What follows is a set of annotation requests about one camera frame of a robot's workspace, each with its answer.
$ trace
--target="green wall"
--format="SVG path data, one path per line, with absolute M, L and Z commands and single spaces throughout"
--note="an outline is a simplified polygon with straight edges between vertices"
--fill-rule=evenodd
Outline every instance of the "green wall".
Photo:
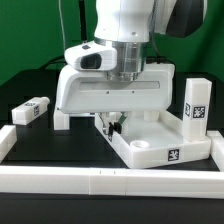
M 80 43 L 78 0 L 62 0 L 67 46 Z M 88 38 L 93 39 L 95 0 L 86 0 Z M 224 80 L 224 1 L 208 0 L 203 26 L 185 38 L 156 36 L 162 55 L 177 71 L 209 72 Z M 63 54 L 58 0 L 0 1 L 0 85 L 21 70 L 38 68 Z

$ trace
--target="black cable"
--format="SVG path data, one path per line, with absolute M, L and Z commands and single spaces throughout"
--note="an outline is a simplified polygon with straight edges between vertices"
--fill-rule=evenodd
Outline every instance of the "black cable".
M 63 50 L 66 50 L 66 36 L 65 36 L 65 27 L 64 27 L 64 20 L 63 20 L 63 13 L 62 13 L 62 2 L 58 0 L 58 8 L 59 8 L 59 15 L 61 21 L 61 31 L 62 31 L 62 39 L 63 39 Z
M 57 62 L 58 60 L 61 60 L 61 59 L 64 59 L 64 55 L 58 56 L 58 57 L 55 57 L 55 58 L 51 59 L 50 61 L 48 61 L 47 63 L 45 63 L 44 65 L 42 65 L 39 69 L 40 70 L 44 70 L 44 69 L 46 69 L 51 64 L 65 63 L 65 61 L 63 61 L 63 62 Z
M 150 30 L 150 43 L 152 44 L 152 48 L 157 57 L 160 57 L 158 48 L 155 42 L 155 28 L 156 28 L 156 14 L 158 9 L 158 0 L 154 1 L 153 9 L 152 9 L 152 18 L 151 18 L 151 30 Z
M 163 57 L 163 56 L 157 56 L 157 57 L 147 57 L 146 58 L 146 64 L 154 64 L 154 63 L 157 63 L 157 64 L 173 64 L 174 65 L 174 72 L 176 71 L 176 64 L 170 60 L 170 59 L 167 59 L 166 57 Z
M 85 12 L 85 1 L 79 0 L 79 15 L 81 24 L 81 38 L 83 43 L 87 42 L 86 34 L 86 12 Z

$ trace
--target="white block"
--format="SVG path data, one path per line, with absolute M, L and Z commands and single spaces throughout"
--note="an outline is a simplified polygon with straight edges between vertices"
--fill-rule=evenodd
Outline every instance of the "white block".
M 90 169 L 90 195 L 125 195 L 125 169 Z
M 16 141 L 16 127 L 5 125 L 0 130 L 0 162 L 2 162 Z
M 62 113 L 57 107 L 54 108 L 54 130 L 69 130 L 70 116 Z
M 126 195 L 224 198 L 221 172 L 127 170 Z
M 34 97 L 12 110 L 13 124 L 27 125 L 47 111 L 50 100 L 47 97 Z
M 187 79 L 183 137 L 187 141 L 205 140 L 212 83 L 203 78 Z
M 133 113 L 122 125 L 125 132 L 114 132 L 112 139 L 103 132 L 99 115 L 95 116 L 96 128 L 129 168 L 151 168 L 209 157 L 211 140 L 208 137 L 204 141 L 186 141 L 180 119 L 164 111 L 153 122 L 146 114 L 150 112 Z
M 218 131 L 208 131 L 207 136 L 211 138 L 211 156 L 219 170 L 224 172 L 224 138 Z
M 224 198 L 224 173 L 0 166 L 1 193 Z
M 89 194 L 89 169 L 0 166 L 0 192 Z

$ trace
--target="black table surface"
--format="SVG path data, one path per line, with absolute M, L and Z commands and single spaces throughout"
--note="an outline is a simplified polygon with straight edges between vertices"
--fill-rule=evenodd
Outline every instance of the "black table surface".
M 169 111 L 182 117 L 187 78 L 212 81 L 208 129 L 224 134 L 224 83 L 207 73 L 176 73 Z M 0 128 L 11 110 L 47 96 L 48 112 L 17 125 L 17 143 L 1 165 L 127 168 L 94 126 L 94 118 L 71 118 L 69 131 L 53 130 L 58 73 L 26 70 L 0 87 Z M 209 158 L 157 169 L 219 171 Z M 0 223 L 222 223 L 224 200 L 0 193 Z

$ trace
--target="black panel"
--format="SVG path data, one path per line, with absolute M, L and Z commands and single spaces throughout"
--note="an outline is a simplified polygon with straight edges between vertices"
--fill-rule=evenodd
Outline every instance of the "black panel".
M 82 69 L 99 69 L 102 63 L 102 58 L 99 54 L 91 54 L 85 56 L 81 60 Z
M 186 37 L 196 31 L 203 23 L 204 0 L 177 0 L 166 34 Z

